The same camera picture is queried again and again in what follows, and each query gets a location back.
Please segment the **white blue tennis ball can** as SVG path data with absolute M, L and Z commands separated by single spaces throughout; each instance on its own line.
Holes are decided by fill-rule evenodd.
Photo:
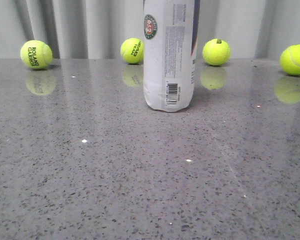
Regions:
M 199 0 L 145 0 L 143 93 L 149 107 L 187 108 L 194 92 Z

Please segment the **plain yellow tennis ball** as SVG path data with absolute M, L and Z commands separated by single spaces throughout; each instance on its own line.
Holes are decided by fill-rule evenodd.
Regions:
M 279 63 L 285 73 L 300 76 L 300 44 L 286 48 L 279 58 Z

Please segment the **Roland Garros tennis ball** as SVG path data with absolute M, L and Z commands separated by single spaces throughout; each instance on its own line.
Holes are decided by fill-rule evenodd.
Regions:
M 53 52 L 43 41 L 29 40 L 20 49 L 20 59 L 31 69 L 45 69 L 53 61 Z

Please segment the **grey pleated curtain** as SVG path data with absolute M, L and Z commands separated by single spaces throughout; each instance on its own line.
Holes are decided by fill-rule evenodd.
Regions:
M 0 0 L 0 59 L 19 58 L 28 40 L 47 43 L 55 58 L 118 59 L 124 40 L 143 37 L 141 0 Z M 198 58 L 215 38 L 234 59 L 277 59 L 300 44 L 300 0 L 203 0 Z

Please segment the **Wilson tennis ball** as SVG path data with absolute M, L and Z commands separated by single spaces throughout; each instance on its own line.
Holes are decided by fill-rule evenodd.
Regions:
M 202 50 L 203 59 L 212 66 L 225 64 L 229 60 L 230 55 L 230 45 L 225 40 L 219 38 L 208 41 Z

